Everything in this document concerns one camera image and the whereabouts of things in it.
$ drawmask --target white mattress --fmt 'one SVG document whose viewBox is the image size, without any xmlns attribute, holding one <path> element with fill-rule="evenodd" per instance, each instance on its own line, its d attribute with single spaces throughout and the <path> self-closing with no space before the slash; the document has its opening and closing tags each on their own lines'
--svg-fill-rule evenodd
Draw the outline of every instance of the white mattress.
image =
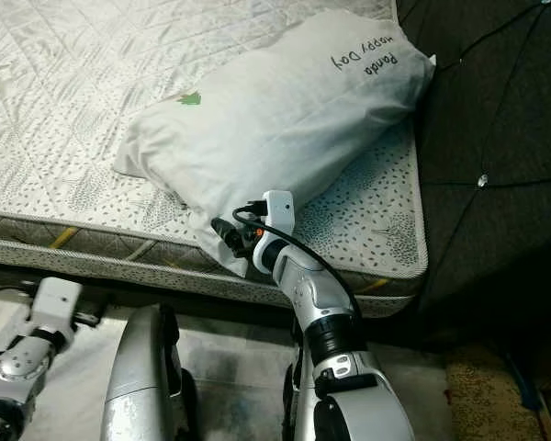
<svg viewBox="0 0 551 441">
<path fill-rule="evenodd" d="M 0 217 L 196 246 L 176 198 L 112 171 L 127 124 L 325 7 L 396 18 L 391 0 L 0 1 Z M 296 235 L 342 270 L 419 277 L 427 259 L 410 125 L 309 204 Z M 0 263 L 43 265 L 12 237 L 0 240 Z M 78 253 L 41 252 L 54 270 L 80 265 L 62 263 Z"/>
</svg>

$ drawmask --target beige carpet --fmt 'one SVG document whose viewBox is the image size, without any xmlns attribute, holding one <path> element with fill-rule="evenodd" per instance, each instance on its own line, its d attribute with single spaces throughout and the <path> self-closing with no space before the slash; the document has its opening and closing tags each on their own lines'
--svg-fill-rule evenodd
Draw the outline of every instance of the beige carpet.
<svg viewBox="0 0 551 441">
<path fill-rule="evenodd" d="M 546 411 L 531 412 L 504 361 L 483 345 L 468 345 L 446 357 L 455 435 L 459 441 L 551 441 Z"/>
</svg>

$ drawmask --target sofa button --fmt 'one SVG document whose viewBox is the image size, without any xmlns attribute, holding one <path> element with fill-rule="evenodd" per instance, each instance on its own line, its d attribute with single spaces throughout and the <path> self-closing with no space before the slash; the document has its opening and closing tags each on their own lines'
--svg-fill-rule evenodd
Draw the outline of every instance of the sofa button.
<svg viewBox="0 0 551 441">
<path fill-rule="evenodd" d="M 482 176 L 479 177 L 478 179 L 478 187 L 479 188 L 483 188 L 486 186 L 486 184 L 488 183 L 488 175 L 487 174 L 483 174 Z"/>
</svg>

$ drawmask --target dark gray sofa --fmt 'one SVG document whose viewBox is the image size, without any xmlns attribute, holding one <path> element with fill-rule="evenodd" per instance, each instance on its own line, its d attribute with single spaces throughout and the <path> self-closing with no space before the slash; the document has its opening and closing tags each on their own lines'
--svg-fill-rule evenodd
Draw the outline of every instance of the dark gray sofa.
<svg viewBox="0 0 551 441">
<path fill-rule="evenodd" d="M 416 118 L 426 339 L 551 321 L 551 1 L 401 0 L 399 19 L 437 56 Z"/>
</svg>

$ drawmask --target white pillow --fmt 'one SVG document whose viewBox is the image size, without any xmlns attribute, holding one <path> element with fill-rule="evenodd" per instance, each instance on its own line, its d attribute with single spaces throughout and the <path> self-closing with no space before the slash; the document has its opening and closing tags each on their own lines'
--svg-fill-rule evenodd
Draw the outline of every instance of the white pillow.
<svg viewBox="0 0 551 441">
<path fill-rule="evenodd" d="M 200 247 L 244 276 L 246 261 L 212 218 L 233 221 L 233 209 L 270 189 L 291 191 L 301 208 L 414 109 L 432 76 L 393 21 L 323 12 L 221 66 L 188 96 L 146 109 L 115 170 L 176 192 Z"/>
</svg>

